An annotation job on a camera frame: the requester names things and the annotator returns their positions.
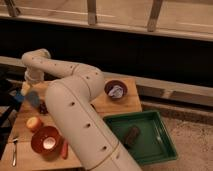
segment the wooden table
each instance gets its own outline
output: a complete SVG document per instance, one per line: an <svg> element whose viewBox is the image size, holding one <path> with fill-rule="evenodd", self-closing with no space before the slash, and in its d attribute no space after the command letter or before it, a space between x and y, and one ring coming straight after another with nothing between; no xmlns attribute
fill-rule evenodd
<svg viewBox="0 0 213 171"><path fill-rule="evenodd" d="M123 99L115 102L111 101L103 92L99 97L92 101L92 104L95 106L98 114L100 114L101 117L104 117L107 115L142 111L134 79L116 79L121 80L127 85L127 95ZM44 82L35 85L34 88L39 93L40 99L44 99L45 90L48 84L49 82ZM68 150L68 158L66 160L62 159L60 155L56 153L46 157L35 153L30 145L31 137L33 134L25 126L27 119L31 116L39 116L45 125L55 126L49 114L39 114L39 112L35 108L33 108L28 101L24 101L9 136L5 151L3 153L2 160L0 162L0 170L53 170L82 167L80 161L70 147ZM12 137L16 133L19 134L19 142L17 144L17 166L12 167Z"/></svg>

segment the floor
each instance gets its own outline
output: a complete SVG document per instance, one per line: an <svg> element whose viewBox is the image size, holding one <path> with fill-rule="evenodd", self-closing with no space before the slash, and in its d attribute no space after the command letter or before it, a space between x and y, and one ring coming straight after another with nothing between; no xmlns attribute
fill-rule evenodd
<svg viewBox="0 0 213 171"><path fill-rule="evenodd" d="M163 117L178 159L143 166L144 171L213 170L213 126Z"/></svg>

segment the red object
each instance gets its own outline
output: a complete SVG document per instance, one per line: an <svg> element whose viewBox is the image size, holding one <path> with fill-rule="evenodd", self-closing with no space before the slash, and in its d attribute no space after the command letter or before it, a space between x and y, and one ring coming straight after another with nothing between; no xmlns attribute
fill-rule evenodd
<svg viewBox="0 0 213 171"><path fill-rule="evenodd" d="M64 142L63 142L63 146L61 149L61 157L63 159L67 159L67 157L68 157L68 142L66 140L64 140Z"/></svg>
<svg viewBox="0 0 213 171"><path fill-rule="evenodd" d="M46 155L58 146L60 139L61 136L55 127L44 126L33 135L31 147L36 153Z"/></svg>

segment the bowl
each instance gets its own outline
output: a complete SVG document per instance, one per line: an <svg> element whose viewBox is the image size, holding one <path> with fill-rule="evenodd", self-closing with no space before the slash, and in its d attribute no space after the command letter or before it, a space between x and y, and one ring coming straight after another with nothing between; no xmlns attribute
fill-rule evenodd
<svg viewBox="0 0 213 171"><path fill-rule="evenodd" d="M46 155L54 151L60 139L61 136L55 127L44 126L32 136L31 147L36 153Z"/></svg>
<svg viewBox="0 0 213 171"><path fill-rule="evenodd" d="M104 91L113 100L121 99L127 94L127 86L119 80L111 80L105 84Z"/></svg>

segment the small cup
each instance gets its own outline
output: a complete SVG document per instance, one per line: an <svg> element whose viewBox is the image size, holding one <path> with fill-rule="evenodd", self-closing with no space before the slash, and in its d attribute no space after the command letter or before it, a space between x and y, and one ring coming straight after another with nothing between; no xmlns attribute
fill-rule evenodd
<svg viewBox="0 0 213 171"><path fill-rule="evenodd" d="M111 80L106 83L104 91L112 100L121 99L127 94L127 86L122 81Z"/></svg>

